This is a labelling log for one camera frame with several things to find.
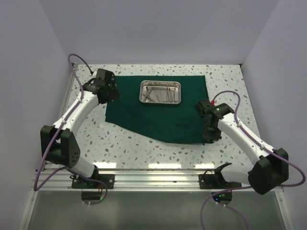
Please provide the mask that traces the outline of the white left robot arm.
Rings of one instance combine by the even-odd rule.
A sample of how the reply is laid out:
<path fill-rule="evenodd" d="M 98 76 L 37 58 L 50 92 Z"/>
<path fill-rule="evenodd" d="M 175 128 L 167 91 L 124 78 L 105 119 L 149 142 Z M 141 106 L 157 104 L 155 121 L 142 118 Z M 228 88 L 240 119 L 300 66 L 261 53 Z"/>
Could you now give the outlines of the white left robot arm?
<path fill-rule="evenodd" d="M 40 131 L 43 160 L 62 165 L 83 176 L 83 183 L 95 188 L 100 182 L 95 165 L 81 156 L 76 140 L 86 117 L 100 104 L 119 99 L 115 74 L 98 69 L 94 77 L 81 86 L 80 92 L 66 113 L 53 125 Z"/>

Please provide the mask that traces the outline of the stainless steel instrument tray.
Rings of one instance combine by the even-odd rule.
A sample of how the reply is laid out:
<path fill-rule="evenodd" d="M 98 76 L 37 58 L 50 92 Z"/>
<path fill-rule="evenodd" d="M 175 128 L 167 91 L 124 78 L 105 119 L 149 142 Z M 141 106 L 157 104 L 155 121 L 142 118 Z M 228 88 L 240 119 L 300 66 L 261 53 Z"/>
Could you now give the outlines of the stainless steel instrument tray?
<path fill-rule="evenodd" d="M 166 98 L 166 85 L 169 85 L 171 90 L 172 102 L 168 102 Z M 147 90 L 153 88 L 150 96 L 155 102 L 144 102 L 144 94 Z M 156 81 L 156 80 L 144 80 L 140 85 L 139 100 L 144 104 L 170 104 L 177 105 L 181 103 L 181 84 L 177 81 Z"/>

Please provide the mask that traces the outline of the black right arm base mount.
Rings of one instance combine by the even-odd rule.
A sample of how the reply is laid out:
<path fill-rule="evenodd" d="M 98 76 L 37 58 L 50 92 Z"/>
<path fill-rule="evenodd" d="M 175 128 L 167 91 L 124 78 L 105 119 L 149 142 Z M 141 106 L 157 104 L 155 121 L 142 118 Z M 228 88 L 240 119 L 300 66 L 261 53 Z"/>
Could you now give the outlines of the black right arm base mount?
<path fill-rule="evenodd" d="M 203 174 L 198 175 L 200 189 L 229 189 L 242 187 L 238 182 L 227 182 L 222 176 L 222 170 L 232 163 L 225 163 L 218 168 L 211 170 L 207 169 Z"/>

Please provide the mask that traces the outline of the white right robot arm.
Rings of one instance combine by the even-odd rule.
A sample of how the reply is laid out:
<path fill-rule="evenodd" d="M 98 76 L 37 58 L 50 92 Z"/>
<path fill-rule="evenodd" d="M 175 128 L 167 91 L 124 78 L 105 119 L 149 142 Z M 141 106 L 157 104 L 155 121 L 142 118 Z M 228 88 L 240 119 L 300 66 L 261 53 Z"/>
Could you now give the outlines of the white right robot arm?
<path fill-rule="evenodd" d="M 249 184 L 258 194 L 280 186 L 289 178 L 288 153 L 280 148 L 275 149 L 247 128 L 238 119 L 236 111 L 222 103 L 213 105 L 208 99 L 201 100 L 195 109 L 204 119 L 204 140 L 215 143 L 226 134 L 246 154 L 252 169 L 243 172 L 233 163 L 224 163 L 212 173 L 199 176 L 210 188 L 230 188 L 235 184 Z"/>

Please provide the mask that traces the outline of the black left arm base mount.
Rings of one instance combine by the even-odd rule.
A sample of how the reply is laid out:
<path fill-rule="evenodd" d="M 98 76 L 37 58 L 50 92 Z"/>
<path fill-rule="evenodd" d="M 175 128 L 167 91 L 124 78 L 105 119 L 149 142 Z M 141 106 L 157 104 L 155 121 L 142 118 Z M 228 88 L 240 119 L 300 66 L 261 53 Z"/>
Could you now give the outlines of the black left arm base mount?
<path fill-rule="evenodd" d="M 115 183 L 114 174 L 96 174 L 93 178 L 71 175 L 71 187 L 73 189 L 113 189 Z"/>

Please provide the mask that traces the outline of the dark green surgical cloth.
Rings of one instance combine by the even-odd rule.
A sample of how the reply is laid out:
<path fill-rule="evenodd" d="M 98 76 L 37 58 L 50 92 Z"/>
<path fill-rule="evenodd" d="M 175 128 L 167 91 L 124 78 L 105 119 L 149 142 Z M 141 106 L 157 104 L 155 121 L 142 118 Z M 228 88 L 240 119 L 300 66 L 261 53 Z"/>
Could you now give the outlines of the dark green surgical cloth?
<path fill-rule="evenodd" d="M 181 102 L 148 104 L 139 100 L 142 81 L 177 81 Z M 120 98 L 106 106 L 106 122 L 158 141 L 202 144 L 205 122 L 195 105 L 208 99 L 205 76 L 117 76 Z"/>

